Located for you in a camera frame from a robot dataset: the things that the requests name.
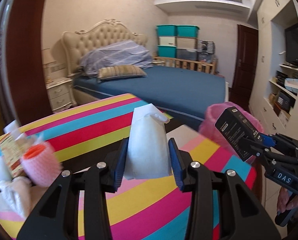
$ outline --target pink plastic bag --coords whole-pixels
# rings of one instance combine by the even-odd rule
[[[199,126],[199,133],[209,138],[210,140],[214,141],[215,143],[219,144],[226,150],[232,152],[234,155],[238,156],[237,153],[231,147],[231,145],[227,142],[227,140],[222,136],[222,134],[215,127],[215,123],[218,120],[219,116],[223,113],[223,111],[226,108],[231,106],[235,106],[254,125],[254,127],[260,133],[264,132],[262,125],[255,117],[253,117],[251,114],[249,114],[248,112],[246,112],[240,106],[236,105],[233,102],[224,102],[221,104],[211,105],[207,108],[205,113],[206,119]],[[252,164],[254,159],[255,159],[255,156],[252,156],[246,162],[249,164]]]

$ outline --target orange cap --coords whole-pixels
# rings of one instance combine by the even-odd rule
[[[46,146],[43,144],[33,145],[28,149],[28,151],[26,151],[26,153],[22,156],[22,158],[24,160],[31,159],[37,156],[38,154],[40,154],[41,152],[43,152],[45,149],[46,149]]]

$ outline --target blue bed sheet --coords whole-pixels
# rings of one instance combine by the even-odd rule
[[[225,100],[225,80],[214,75],[180,68],[154,66],[144,69],[147,77],[98,83],[80,76],[74,88],[99,99],[131,93],[166,110],[197,130],[208,106]]]

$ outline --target screw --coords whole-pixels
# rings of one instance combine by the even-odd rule
[[[192,163],[190,163],[190,165],[193,168],[199,168],[200,167],[200,163],[199,162],[192,162]]]
[[[70,171],[68,171],[68,170],[64,170],[63,172],[62,172],[62,176],[65,178],[65,177],[68,177],[70,175]]]
[[[105,162],[100,162],[100,163],[97,163],[97,168],[99,169],[103,169],[107,166],[107,164]]]
[[[234,171],[234,170],[227,170],[227,174],[228,174],[230,177],[234,177],[234,176],[236,176],[236,171]]]

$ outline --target striped tablecloth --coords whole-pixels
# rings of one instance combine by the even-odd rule
[[[21,127],[27,135],[39,135],[49,141],[66,169],[83,170],[104,160],[105,155],[119,147],[129,136],[135,107],[146,102],[131,94],[120,95],[76,107]],[[256,173],[248,164],[201,136],[177,120],[166,124],[167,137],[174,137],[181,150],[209,169],[224,172],[234,169],[251,188]],[[78,235],[84,239],[83,195],[79,199]],[[214,195],[214,234],[219,238],[219,207]],[[114,240],[183,240],[185,236],[191,193],[181,193],[173,176],[160,179],[125,180],[115,194],[108,193],[107,206]],[[6,205],[0,204],[0,223],[16,238],[23,219]]]

